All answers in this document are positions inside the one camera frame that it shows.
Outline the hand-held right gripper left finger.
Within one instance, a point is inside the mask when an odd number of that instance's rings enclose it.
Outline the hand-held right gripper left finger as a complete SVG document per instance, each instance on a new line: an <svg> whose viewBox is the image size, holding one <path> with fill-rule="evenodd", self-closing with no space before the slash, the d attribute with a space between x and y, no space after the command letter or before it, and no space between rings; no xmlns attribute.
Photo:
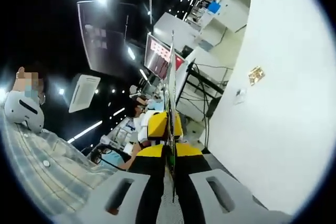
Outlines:
<svg viewBox="0 0 336 224"><path fill-rule="evenodd" d="M138 152L129 171L117 171L90 195L80 223L155 223L165 174L165 146Z"/></svg>

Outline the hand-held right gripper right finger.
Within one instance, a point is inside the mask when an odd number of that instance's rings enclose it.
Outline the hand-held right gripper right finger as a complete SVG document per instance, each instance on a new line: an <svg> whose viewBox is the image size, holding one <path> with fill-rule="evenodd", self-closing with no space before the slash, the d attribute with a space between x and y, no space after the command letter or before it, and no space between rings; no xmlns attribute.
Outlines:
<svg viewBox="0 0 336 224"><path fill-rule="evenodd" d="M185 223L290 223L290 215L268 210L238 180L211 169L198 148L175 147L175 186Z"/></svg>

